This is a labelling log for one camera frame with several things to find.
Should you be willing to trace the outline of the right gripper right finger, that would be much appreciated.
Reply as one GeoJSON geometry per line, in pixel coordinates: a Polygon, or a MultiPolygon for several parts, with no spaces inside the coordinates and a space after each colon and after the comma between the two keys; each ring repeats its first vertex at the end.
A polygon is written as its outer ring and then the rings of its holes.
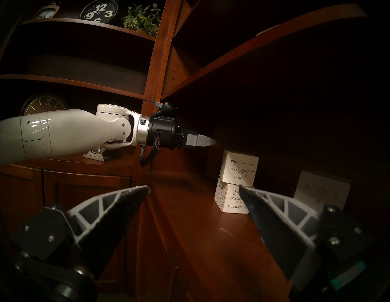
{"type": "Polygon", "coordinates": [[[372,233],[334,205],[319,212],[297,199],[239,186],[239,195],[286,280],[309,285],[315,277],[346,285],[367,268],[372,233]]]}

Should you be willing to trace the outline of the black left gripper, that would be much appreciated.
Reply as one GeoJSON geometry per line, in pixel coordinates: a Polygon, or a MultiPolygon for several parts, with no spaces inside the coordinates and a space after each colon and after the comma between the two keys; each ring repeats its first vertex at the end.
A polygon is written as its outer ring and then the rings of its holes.
{"type": "Polygon", "coordinates": [[[196,131],[184,131],[178,126],[175,116],[177,108],[165,102],[159,111],[152,114],[148,125],[148,146],[154,143],[155,134],[160,133],[160,148],[196,148],[216,145],[217,141],[196,131]]]}

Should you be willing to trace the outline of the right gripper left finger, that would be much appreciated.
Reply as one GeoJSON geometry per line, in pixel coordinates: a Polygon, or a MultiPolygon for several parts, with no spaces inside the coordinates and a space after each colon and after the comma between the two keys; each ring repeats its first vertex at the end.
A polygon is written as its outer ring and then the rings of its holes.
{"type": "Polygon", "coordinates": [[[11,241],[33,260],[80,265],[98,279],[150,191],[145,185],[100,194],[67,212],[60,203],[44,207],[11,241]]]}

